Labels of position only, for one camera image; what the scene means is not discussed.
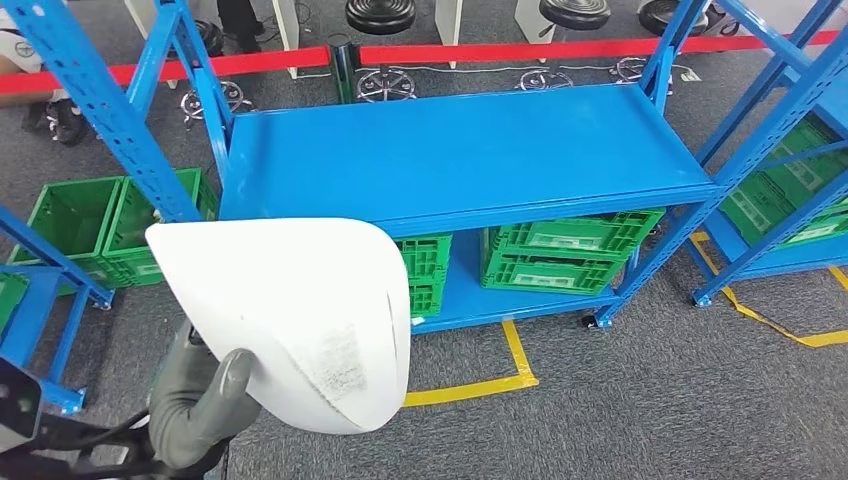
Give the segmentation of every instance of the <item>black shoe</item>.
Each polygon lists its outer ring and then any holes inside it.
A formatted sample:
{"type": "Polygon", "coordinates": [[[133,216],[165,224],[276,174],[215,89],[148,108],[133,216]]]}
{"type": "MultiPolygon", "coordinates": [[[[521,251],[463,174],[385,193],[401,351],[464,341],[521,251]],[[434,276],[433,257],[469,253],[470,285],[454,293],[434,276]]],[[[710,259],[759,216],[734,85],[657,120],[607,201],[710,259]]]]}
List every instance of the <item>black shoe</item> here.
{"type": "Polygon", "coordinates": [[[46,112],[47,102],[31,103],[27,109],[26,116],[21,121],[21,128],[30,133],[38,131],[38,126],[46,112]]]}
{"type": "Polygon", "coordinates": [[[239,50],[242,53],[258,53],[262,51],[259,48],[259,42],[256,41],[256,37],[253,35],[239,35],[236,38],[236,42],[239,44],[239,50]]]}
{"type": "Polygon", "coordinates": [[[62,145],[73,147],[78,145],[86,133],[88,133],[88,122],[82,116],[79,107],[71,99],[66,98],[51,103],[47,107],[48,114],[53,117],[53,140],[62,145]]]}

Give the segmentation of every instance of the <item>stanchion post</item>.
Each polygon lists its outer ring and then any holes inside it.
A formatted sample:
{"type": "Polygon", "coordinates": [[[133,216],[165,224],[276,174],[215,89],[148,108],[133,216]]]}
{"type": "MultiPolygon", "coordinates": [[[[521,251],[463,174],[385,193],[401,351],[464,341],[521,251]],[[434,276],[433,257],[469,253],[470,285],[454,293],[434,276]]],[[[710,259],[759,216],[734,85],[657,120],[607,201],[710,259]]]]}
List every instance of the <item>stanchion post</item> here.
{"type": "Polygon", "coordinates": [[[330,35],[327,39],[330,54],[330,72],[339,95],[339,103],[353,103],[353,76],[359,64],[359,51],[344,34],[330,35]]]}

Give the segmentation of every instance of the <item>red barrier rope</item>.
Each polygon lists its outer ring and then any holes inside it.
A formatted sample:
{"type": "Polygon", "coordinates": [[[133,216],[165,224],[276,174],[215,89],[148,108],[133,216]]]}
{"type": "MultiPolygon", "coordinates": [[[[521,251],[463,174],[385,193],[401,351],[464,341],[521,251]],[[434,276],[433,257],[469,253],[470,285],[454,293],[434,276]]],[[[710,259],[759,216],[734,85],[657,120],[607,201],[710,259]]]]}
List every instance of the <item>red barrier rope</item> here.
{"type": "MultiPolygon", "coordinates": [[[[289,67],[322,67],[330,63],[326,47],[309,47],[288,51],[273,51],[231,55],[211,59],[218,75],[267,72],[289,67]]],[[[129,85],[135,65],[113,65],[109,73],[118,85],[129,85]]],[[[159,81],[184,80],[185,70],[179,60],[169,60],[162,67],[159,81]]],[[[0,75],[0,93],[45,92],[59,88],[59,82],[50,72],[13,73],[0,75]]]]}
{"type": "MultiPolygon", "coordinates": [[[[817,33],[810,45],[826,45],[833,41],[838,30],[817,33]]],[[[360,58],[363,65],[497,62],[535,60],[538,58],[630,57],[648,55],[654,51],[659,38],[569,41],[551,44],[473,44],[473,45],[390,45],[363,46],[360,58]]],[[[733,50],[757,50],[765,45],[754,36],[690,37],[683,44],[684,53],[707,53],[733,50]]],[[[288,51],[232,55],[212,59],[218,75],[282,70],[289,67],[320,67],[329,64],[325,47],[309,47],[288,51]]],[[[110,73],[119,85],[128,85],[135,65],[115,65],[110,73]]],[[[160,81],[186,78],[179,61],[165,62],[160,81]]],[[[44,92],[59,88],[49,72],[0,75],[0,93],[44,92]]]]}
{"type": "MultiPolygon", "coordinates": [[[[828,44],[838,30],[816,34],[811,45],[828,44]]],[[[586,40],[550,44],[483,44],[483,45],[390,45],[363,46],[359,56],[363,65],[496,62],[535,60],[538,58],[631,57],[648,55],[656,49],[659,38],[628,38],[616,40],[586,40]]],[[[690,37],[683,44],[684,53],[757,50],[765,44],[757,37],[690,37]]]]}

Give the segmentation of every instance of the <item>blue metal shelf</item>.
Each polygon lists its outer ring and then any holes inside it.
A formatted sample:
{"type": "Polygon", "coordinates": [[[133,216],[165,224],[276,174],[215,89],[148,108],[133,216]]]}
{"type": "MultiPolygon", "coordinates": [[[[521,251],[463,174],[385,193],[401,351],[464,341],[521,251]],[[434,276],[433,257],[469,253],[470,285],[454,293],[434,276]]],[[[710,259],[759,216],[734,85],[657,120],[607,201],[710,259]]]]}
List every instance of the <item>blue metal shelf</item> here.
{"type": "MultiPolygon", "coordinates": [[[[798,80],[794,70],[787,69],[781,85],[789,86],[798,80]]],[[[833,81],[831,88],[819,98],[813,112],[843,139],[848,139],[848,70],[833,81]]]]}
{"type": "MultiPolygon", "coordinates": [[[[706,1],[679,2],[634,85],[244,115],[230,114],[184,0],[156,2],[157,33],[145,45],[129,100],[61,0],[39,0],[37,6],[4,0],[4,5],[168,221],[199,218],[144,124],[169,43],[203,103],[224,187],[223,219],[340,216],[373,222],[397,237],[685,205],[641,261],[631,259],[615,293],[606,290],[595,297],[484,290],[477,286],[476,253],[467,243],[473,238],[457,233],[444,310],[416,327],[423,332],[581,308],[596,308],[598,325],[610,326],[612,316],[763,161],[848,63],[848,31],[815,60],[802,52],[838,0],[819,0],[788,39],[739,0],[718,0],[776,56],[693,156],[662,112],[672,62],[706,1]],[[62,32],[61,41],[51,32],[62,32]],[[721,169],[706,175],[702,166],[790,67],[799,73],[797,81],[721,169]],[[316,152],[315,145],[322,150],[316,152]]],[[[839,193],[831,188],[817,195],[821,200],[839,193]]],[[[805,209],[789,220],[794,225],[816,213],[805,209]]],[[[767,235],[764,242],[780,242],[790,233],[767,235]]],[[[757,261],[759,253],[742,253],[741,268],[757,261]]],[[[727,278],[719,274],[715,280],[727,278]]]]}
{"type": "Polygon", "coordinates": [[[85,400],[85,389],[72,390],[59,384],[62,372],[71,353],[83,310],[89,300],[94,305],[108,309],[112,304],[113,290],[97,284],[79,266],[62,255],[35,230],[12,215],[0,205],[0,232],[9,235],[44,265],[17,266],[0,264],[0,272],[23,275],[27,288],[12,310],[8,323],[0,331],[0,356],[20,368],[29,365],[41,333],[53,309],[59,288],[70,286],[76,291],[71,310],[66,317],[59,344],[53,353],[47,375],[39,379],[44,398],[58,405],[62,413],[80,411],[85,400]]]}
{"type": "MultiPolygon", "coordinates": [[[[750,248],[727,216],[716,210],[702,225],[725,264],[735,262],[750,248]]],[[[848,235],[770,250],[736,275],[737,279],[764,277],[848,264],[848,235]]]]}
{"type": "Polygon", "coordinates": [[[221,218],[347,217],[392,236],[719,191],[638,85],[238,115],[230,162],[221,218]],[[401,118],[416,128],[393,125],[401,118]]]}
{"type": "Polygon", "coordinates": [[[609,287],[599,295],[498,290],[480,286],[480,230],[456,232],[443,294],[442,311],[426,317],[412,332],[473,327],[574,310],[599,308],[619,300],[609,287]]]}

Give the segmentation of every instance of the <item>blue shelf board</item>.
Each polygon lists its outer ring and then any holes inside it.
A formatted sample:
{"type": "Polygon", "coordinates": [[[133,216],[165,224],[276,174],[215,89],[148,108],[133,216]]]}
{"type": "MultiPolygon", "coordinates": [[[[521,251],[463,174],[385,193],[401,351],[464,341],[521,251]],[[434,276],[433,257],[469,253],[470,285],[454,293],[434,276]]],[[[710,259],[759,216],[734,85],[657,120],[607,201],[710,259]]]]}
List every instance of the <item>blue shelf board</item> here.
{"type": "Polygon", "coordinates": [[[456,232],[442,295],[442,311],[413,326],[413,334],[597,308],[619,299],[610,287],[594,296],[483,288],[480,261],[480,230],[456,232]]]}
{"type": "Polygon", "coordinates": [[[692,203],[718,187],[638,85],[237,115],[223,219],[392,236],[692,203]]]}
{"type": "MultiPolygon", "coordinates": [[[[798,73],[787,68],[780,84],[790,86],[798,80],[798,73]]],[[[813,112],[843,139],[848,140],[848,70],[836,77],[833,85],[819,98],[813,112]]]]}
{"type": "MultiPolygon", "coordinates": [[[[707,217],[702,227],[707,231],[713,244],[718,247],[725,263],[736,261],[750,248],[730,219],[719,210],[707,217]]],[[[825,238],[771,250],[737,278],[762,277],[790,271],[812,270],[827,265],[842,265],[846,263],[846,257],[848,257],[848,235],[825,238]]]]}

